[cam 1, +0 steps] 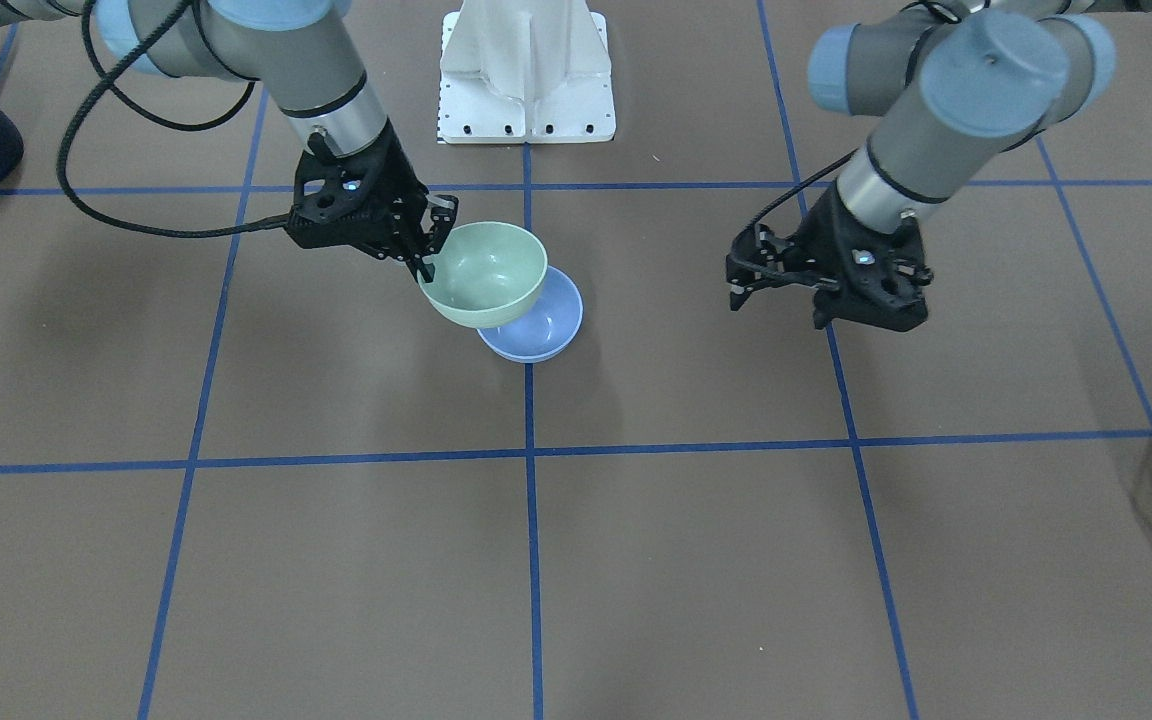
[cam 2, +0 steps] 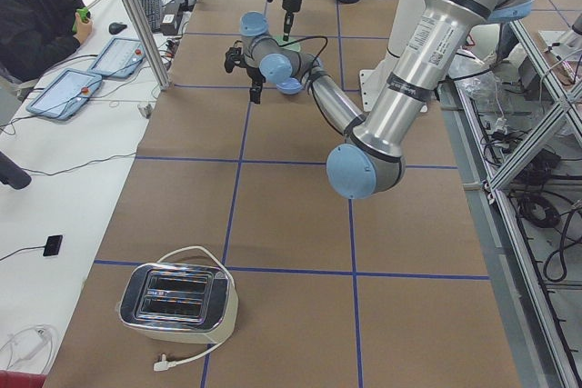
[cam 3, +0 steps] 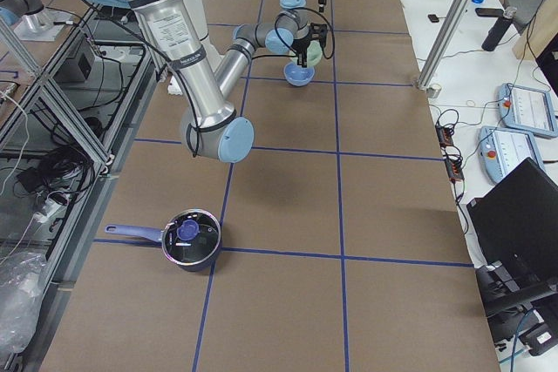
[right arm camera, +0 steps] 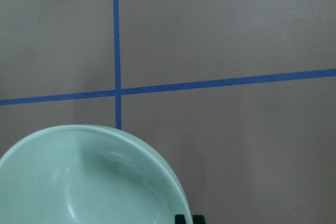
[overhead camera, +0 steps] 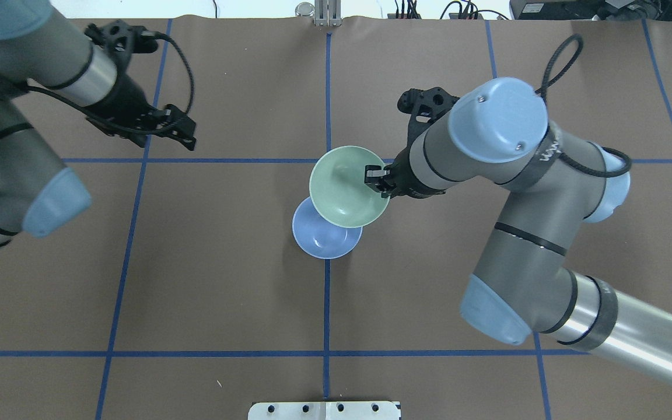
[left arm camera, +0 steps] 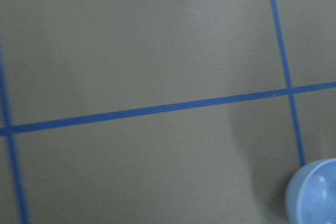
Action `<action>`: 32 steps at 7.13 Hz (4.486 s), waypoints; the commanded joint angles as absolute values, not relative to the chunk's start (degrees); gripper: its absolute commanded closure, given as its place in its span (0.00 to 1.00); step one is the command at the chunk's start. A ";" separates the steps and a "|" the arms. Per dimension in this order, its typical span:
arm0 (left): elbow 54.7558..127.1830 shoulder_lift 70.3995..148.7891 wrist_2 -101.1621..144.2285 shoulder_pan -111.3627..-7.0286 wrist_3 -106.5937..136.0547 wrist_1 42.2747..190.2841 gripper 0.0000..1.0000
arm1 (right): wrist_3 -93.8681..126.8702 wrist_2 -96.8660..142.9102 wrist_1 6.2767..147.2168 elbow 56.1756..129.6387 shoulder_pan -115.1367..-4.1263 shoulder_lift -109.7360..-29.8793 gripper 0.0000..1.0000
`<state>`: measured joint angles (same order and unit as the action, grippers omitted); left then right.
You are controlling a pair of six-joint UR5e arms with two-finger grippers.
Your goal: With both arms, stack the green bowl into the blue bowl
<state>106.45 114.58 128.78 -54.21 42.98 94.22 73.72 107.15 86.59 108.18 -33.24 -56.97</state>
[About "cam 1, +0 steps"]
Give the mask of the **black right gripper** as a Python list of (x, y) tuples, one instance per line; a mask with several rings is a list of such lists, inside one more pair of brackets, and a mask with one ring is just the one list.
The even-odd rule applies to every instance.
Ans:
[[(326, 132), (308, 136), (294, 172), (294, 196), (285, 232), (302, 249), (353, 247), (379, 260), (406, 263), (414, 281), (433, 283), (460, 200), (429, 195), (416, 177), (397, 132), (387, 122), (376, 141), (351, 156), (329, 150)], [(429, 210), (429, 232), (422, 219)]]

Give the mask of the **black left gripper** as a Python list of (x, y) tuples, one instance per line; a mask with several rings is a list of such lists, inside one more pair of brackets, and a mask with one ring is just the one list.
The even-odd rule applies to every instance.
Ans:
[(733, 313), (755, 291), (797, 285), (814, 290), (817, 331), (835, 319), (909, 332), (929, 319), (924, 288), (934, 273), (918, 219), (900, 217), (895, 232), (873, 232), (828, 188), (788, 236), (768, 225), (741, 229), (723, 258), (723, 276)]

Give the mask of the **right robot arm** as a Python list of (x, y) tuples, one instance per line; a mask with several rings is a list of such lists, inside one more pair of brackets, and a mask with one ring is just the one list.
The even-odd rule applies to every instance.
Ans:
[[(0, 26), (79, 22), (97, 81), (65, 129), (55, 176), (74, 209), (96, 222), (179, 240), (278, 228), (302, 249), (353, 247), (402, 263), (415, 281), (429, 283), (458, 200), (431, 194), (416, 177), (346, 28), (348, 10), (346, 1), (0, 1)], [(247, 97), (265, 88), (301, 145), (291, 209), (257, 222), (184, 232), (88, 205), (70, 181), (71, 149), (104, 97), (131, 103), (118, 85), (128, 70), (241, 82)]]

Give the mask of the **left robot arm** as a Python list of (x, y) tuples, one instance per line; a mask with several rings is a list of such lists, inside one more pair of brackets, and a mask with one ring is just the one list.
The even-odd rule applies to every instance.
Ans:
[(1089, 3), (918, 1), (876, 24), (827, 29), (806, 81), (819, 108), (876, 118), (861, 145), (814, 173), (826, 190), (796, 232), (756, 214), (723, 260), (732, 310), (755, 291), (814, 291), (835, 320), (908, 332), (929, 318), (922, 227), (984, 165), (1087, 109), (1117, 50)]

